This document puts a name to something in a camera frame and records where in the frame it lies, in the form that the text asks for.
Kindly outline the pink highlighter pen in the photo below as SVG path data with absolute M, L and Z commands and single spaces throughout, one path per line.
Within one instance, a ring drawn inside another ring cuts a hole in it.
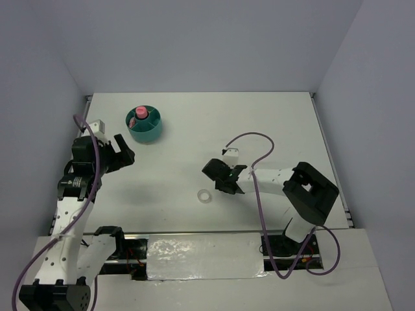
M 135 123 L 136 123 L 136 120 L 134 117 L 132 117 L 129 121 L 129 127 L 132 128 L 135 125 Z

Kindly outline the clear tape roll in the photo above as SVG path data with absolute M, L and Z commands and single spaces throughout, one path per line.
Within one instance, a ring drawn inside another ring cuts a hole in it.
M 197 192 L 197 198 L 200 203 L 210 203 L 212 200 L 212 196 L 210 191 L 207 189 L 201 189 Z

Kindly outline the pink-capped crayon bottle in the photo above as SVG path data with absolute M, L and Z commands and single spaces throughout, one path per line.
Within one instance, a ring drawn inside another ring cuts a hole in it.
M 138 106 L 135 109 L 135 116 L 138 120 L 144 120 L 148 117 L 149 112 L 145 106 Z

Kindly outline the silver foil sheet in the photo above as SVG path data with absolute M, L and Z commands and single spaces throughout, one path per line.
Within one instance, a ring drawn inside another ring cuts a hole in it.
M 259 233 L 151 235 L 147 277 L 153 281 L 263 277 L 260 244 Z

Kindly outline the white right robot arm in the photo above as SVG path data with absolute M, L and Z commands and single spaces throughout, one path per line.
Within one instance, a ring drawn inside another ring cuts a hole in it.
M 312 229 L 325 224 L 339 195 L 338 187 L 307 162 L 294 168 L 262 169 L 230 167 L 220 159 L 211 159 L 202 173 L 214 182 L 215 189 L 226 194 L 258 192 L 288 199 L 295 210 L 281 239 L 288 253 L 299 252 Z

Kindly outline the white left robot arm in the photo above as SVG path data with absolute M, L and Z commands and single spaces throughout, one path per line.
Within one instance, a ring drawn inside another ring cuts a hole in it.
M 121 227 L 100 226 L 84 253 L 84 228 L 93 209 L 103 175 L 134 164 L 135 153 L 122 135 L 114 137 L 116 152 L 103 134 L 84 135 L 73 141 L 72 158 L 58 182 L 56 219 L 51 241 L 34 256 L 43 258 L 31 284 L 19 289 L 28 310 L 92 310 L 93 281 L 106 260 L 127 250 Z

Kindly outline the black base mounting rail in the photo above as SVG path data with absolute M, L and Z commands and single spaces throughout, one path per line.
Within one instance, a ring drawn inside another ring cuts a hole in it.
M 252 279 L 272 272 L 262 234 L 126 235 L 126 251 L 108 258 L 100 275 L 135 281 Z

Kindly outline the teal round compartment organizer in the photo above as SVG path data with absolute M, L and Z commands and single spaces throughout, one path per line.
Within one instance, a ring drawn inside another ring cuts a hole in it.
M 162 133 L 163 125 L 160 112 L 153 106 L 146 106 L 144 105 L 149 115 L 144 120 L 138 120 L 135 116 L 135 108 L 131 109 L 125 119 L 126 126 L 132 138 L 138 143 L 152 143 L 157 140 Z M 130 128 L 129 121 L 134 117 L 136 120 L 135 125 Z

